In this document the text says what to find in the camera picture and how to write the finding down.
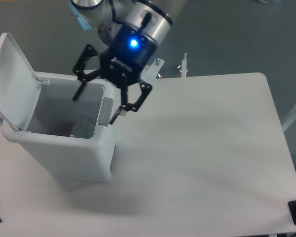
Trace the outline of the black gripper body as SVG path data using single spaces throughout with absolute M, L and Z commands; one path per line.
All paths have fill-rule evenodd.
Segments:
M 122 25 L 108 49 L 100 55 L 100 76 L 117 88 L 139 82 L 144 66 L 156 51 L 157 45 L 138 30 Z

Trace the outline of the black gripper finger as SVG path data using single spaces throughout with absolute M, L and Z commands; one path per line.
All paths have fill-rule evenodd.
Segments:
M 143 79 L 139 79 L 137 82 L 140 85 L 141 95 L 138 97 L 137 101 L 134 103 L 128 102 L 128 85 L 124 83 L 120 89 L 120 96 L 121 96 L 121 104 L 112 116 L 110 120 L 110 124 L 113 124 L 116 118 L 123 113 L 128 111 L 137 112 L 143 102 L 146 100 L 150 92 L 152 91 L 152 85 L 145 82 Z
M 75 95 L 73 96 L 72 100 L 77 101 L 84 91 L 86 85 L 88 82 L 94 80 L 96 77 L 101 76 L 101 69 L 93 70 L 90 73 L 85 73 L 84 69 L 88 62 L 88 60 L 92 57 L 97 57 L 97 51 L 95 48 L 87 44 L 82 51 L 81 55 L 79 56 L 74 68 L 73 73 L 76 74 L 77 80 L 81 82 L 81 85 L 79 86 L 78 90 L 76 91 Z

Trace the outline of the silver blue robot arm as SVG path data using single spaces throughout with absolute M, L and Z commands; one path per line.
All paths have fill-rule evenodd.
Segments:
M 102 78 L 121 93 L 121 105 L 110 124 L 123 111 L 137 112 L 152 90 L 152 85 L 141 79 L 141 73 L 185 5 L 185 0 L 69 1 L 83 29 L 95 28 L 109 20 L 119 26 L 101 54 L 92 45 L 85 46 L 73 67 L 81 82 L 73 101 L 79 99 L 88 82 Z

